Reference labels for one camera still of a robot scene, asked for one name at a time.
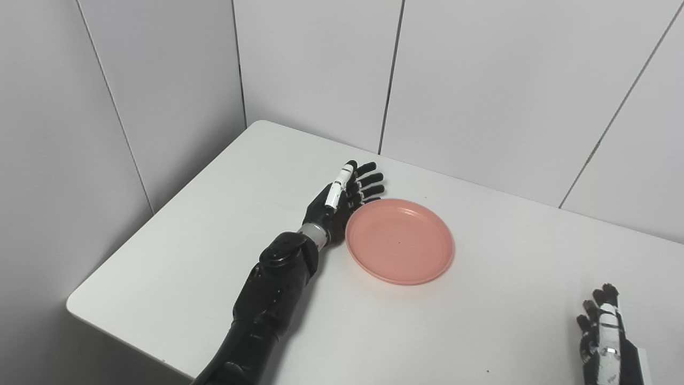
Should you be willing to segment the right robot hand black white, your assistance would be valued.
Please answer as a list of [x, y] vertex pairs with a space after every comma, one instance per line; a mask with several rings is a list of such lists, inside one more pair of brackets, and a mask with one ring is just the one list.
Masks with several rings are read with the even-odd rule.
[[584, 384], [651, 384], [646, 352], [626, 337], [617, 288], [604, 283], [583, 309], [575, 321]]

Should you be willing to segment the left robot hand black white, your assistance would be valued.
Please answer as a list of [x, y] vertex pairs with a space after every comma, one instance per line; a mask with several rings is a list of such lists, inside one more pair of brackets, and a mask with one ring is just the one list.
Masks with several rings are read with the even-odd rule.
[[376, 163], [359, 165], [349, 160], [307, 206], [299, 232], [310, 238], [318, 250], [339, 244], [344, 241], [352, 214], [380, 200], [384, 193], [384, 175]]

